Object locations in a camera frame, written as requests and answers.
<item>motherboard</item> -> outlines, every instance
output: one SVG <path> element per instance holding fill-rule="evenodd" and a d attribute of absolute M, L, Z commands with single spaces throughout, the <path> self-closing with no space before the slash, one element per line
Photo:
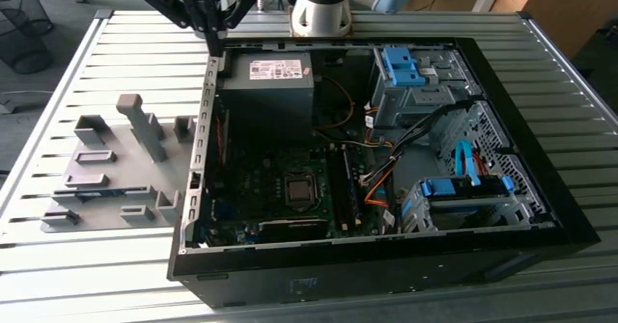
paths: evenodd
<path fill-rule="evenodd" d="M 346 238 L 378 233 L 378 211 L 361 204 L 360 146 L 230 154 L 206 230 L 215 245 Z"/>

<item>white label sticker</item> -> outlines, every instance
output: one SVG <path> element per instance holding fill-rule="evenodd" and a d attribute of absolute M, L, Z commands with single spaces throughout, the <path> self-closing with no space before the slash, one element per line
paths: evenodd
<path fill-rule="evenodd" d="M 301 60 L 258 60 L 250 65 L 250 79 L 301 79 Z"/>
<path fill-rule="evenodd" d="M 438 75 L 438 72 L 436 72 L 436 68 L 420 68 L 421 74 L 422 75 Z"/>
<path fill-rule="evenodd" d="M 393 213 L 389 212 L 388 209 L 385 210 L 385 216 L 384 217 L 385 217 L 385 220 L 389 223 L 389 225 L 392 227 L 394 227 L 396 226 L 396 216 L 393 215 Z"/>

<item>power supply label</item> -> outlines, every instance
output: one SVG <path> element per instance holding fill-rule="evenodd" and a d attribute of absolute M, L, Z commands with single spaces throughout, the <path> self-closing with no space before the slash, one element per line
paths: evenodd
<path fill-rule="evenodd" d="M 250 79 L 301 79 L 301 60 L 257 60 L 250 65 Z"/>

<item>orange wire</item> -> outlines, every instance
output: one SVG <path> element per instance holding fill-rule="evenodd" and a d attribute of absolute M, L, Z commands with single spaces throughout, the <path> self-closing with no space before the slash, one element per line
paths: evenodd
<path fill-rule="evenodd" d="M 366 203 L 366 204 L 372 204 L 372 205 L 378 205 L 378 206 L 389 207 L 389 205 L 386 204 L 385 201 L 368 200 L 365 203 Z"/>
<path fill-rule="evenodd" d="M 372 129 L 368 128 L 368 131 L 365 132 L 365 142 L 366 142 L 368 144 L 380 144 L 380 142 L 372 142 L 372 141 L 369 140 L 369 132 L 370 132 L 370 131 L 372 131 Z M 389 148 L 393 148 L 393 143 L 392 143 L 389 140 L 386 140 L 386 141 L 385 141 L 385 146 L 388 146 Z"/>
<path fill-rule="evenodd" d="M 348 98 L 348 102 L 350 103 L 350 112 L 348 113 L 346 119 L 344 119 L 341 122 L 337 122 L 337 123 L 330 124 L 330 125 L 316 126 L 314 128 L 318 129 L 318 130 L 333 129 L 334 127 L 342 126 L 352 119 L 352 116 L 356 114 L 356 103 L 352 100 L 352 96 L 350 96 L 350 93 L 348 92 L 346 88 L 332 77 L 324 75 L 322 78 L 330 80 L 332 83 L 334 85 L 337 85 L 337 87 L 341 89 L 341 92 L 345 93 L 346 98 Z"/>
<path fill-rule="evenodd" d="M 382 178 L 380 179 L 378 183 L 374 185 L 374 188 L 369 191 L 369 194 L 368 196 L 365 197 L 365 202 L 368 203 L 369 201 L 372 201 L 372 195 L 374 195 L 374 192 L 378 190 L 378 187 L 382 185 L 382 182 L 385 182 L 385 179 L 389 177 L 389 175 L 393 173 L 393 170 L 396 169 L 396 167 L 392 167 L 389 169 L 389 171 L 385 172 L 385 174 L 382 175 Z"/>

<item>wooden cabinet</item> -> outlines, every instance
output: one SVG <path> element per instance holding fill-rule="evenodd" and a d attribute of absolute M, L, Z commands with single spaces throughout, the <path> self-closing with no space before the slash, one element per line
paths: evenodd
<path fill-rule="evenodd" d="M 529 12 L 567 56 L 573 57 L 618 12 L 618 0 L 497 0 L 494 12 Z"/>

